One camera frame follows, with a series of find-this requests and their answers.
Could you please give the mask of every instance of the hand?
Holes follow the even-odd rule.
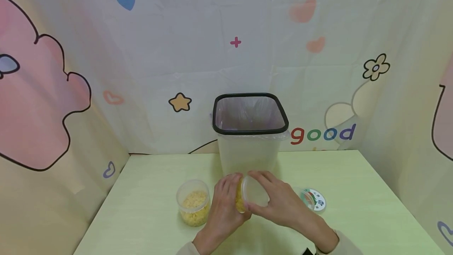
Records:
[[[332,252],[339,242],[337,234],[322,217],[311,211],[288,183],[276,178],[270,172],[251,171],[269,195],[267,207],[247,203],[248,210],[277,225],[292,228],[312,241],[323,253]]]
[[[241,214],[236,209],[236,188],[241,177],[241,174],[230,174],[215,185],[208,221],[193,240],[200,255],[210,255],[238,227],[250,219],[252,213]]]

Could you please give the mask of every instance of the trash can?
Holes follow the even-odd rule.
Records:
[[[212,111],[223,175],[272,170],[281,141],[289,138],[288,118],[268,93],[223,94]]]

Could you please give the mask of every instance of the pink plus sign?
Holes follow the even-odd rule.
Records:
[[[239,44],[241,44],[242,41],[238,40],[238,37],[234,38],[234,41],[230,41],[230,44],[234,44],[235,48],[238,48]]]

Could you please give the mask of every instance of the star print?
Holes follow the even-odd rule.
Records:
[[[176,97],[169,100],[169,104],[173,106],[175,112],[190,111],[191,98],[187,98],[183,93],[176,94]]]

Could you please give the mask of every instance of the sleeve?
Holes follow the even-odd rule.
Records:
[[[200,255],[200,253],[195,248],[193,243],[188,242],[176,253],[176,255]]]
[[[335,233],[338,235],[340,241],[337,247],[335,247],[335,249],[328,255],[363,255],[360,249],[358,249],[357,246],[355,246],[348,237],[346,237],[340,231],[335,231]],[[318,247],[316,247],[316,255],[327,254],[322,253],[321,251],[319,251]]]

